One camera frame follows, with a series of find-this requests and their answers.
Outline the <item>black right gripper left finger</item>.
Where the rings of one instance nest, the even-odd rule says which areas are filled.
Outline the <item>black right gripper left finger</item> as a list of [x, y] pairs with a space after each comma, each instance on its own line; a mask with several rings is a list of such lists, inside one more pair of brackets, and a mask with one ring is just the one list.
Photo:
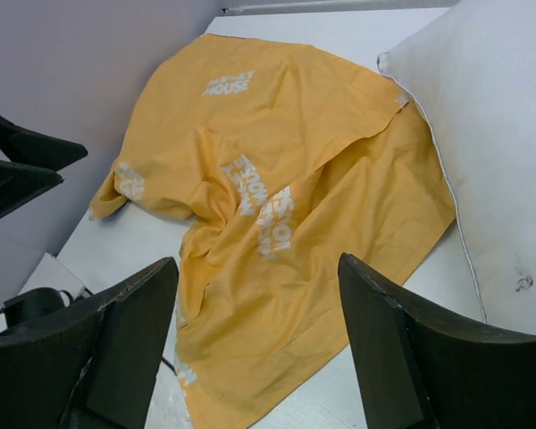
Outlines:
[[0, 428], [142, 428], [179, 271], [164, 257], [0, 332]]

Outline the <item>white pillow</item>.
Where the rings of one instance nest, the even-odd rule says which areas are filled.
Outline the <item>white pillow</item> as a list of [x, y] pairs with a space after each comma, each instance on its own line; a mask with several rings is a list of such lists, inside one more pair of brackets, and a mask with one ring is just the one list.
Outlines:
[[431, 129], [482, 318], [536, 335], [536, 1], [461, 1], [377, 66]]

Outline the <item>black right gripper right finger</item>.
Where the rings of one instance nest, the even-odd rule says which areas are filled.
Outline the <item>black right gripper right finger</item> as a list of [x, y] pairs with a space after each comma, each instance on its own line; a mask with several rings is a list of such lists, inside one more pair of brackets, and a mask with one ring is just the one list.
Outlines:
[[339, 292], [371, 428], [536, 428], [536, 335], [448, 310], [350, 254]]

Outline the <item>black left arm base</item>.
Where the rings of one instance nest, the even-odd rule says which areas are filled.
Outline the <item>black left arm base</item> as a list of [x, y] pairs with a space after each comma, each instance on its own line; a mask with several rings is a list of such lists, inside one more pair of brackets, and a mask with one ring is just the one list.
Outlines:
[[72, 296], [67, 290], [46, 287], [24, 292], [5, 301], [0, 308], [0, 315], [5, 317], [7, 326], [0, 332], [0, 336], [13, 335], [21, 330], [22, 324], [52, 314], [92, 295], [93, 292], [87, 287], [76, 296]]

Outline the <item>yellow printed pillowcase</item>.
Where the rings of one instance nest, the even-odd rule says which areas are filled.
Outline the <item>yellow printed pillowcase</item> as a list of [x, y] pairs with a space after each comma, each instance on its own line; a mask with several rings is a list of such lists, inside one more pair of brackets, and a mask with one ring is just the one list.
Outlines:
[[348, 345], [344, 253], [405, 282], [454, 221], [402, 90], [313, 46], [204, 35], [162, 63], [94, 219], [191, 219], [177, 341], [196, 428], [246, 428]]

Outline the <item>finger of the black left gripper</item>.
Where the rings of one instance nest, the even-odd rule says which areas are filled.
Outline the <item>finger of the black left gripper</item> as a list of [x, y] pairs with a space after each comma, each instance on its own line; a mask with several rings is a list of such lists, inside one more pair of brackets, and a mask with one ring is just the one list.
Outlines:
[[0, 160], [0, 219], [62, 182], [58, 172]]
[[1, 115], [0, 151], [14, 163], [48, 170], [62, 170], [88, 155], [81, 144], [25, 129]]

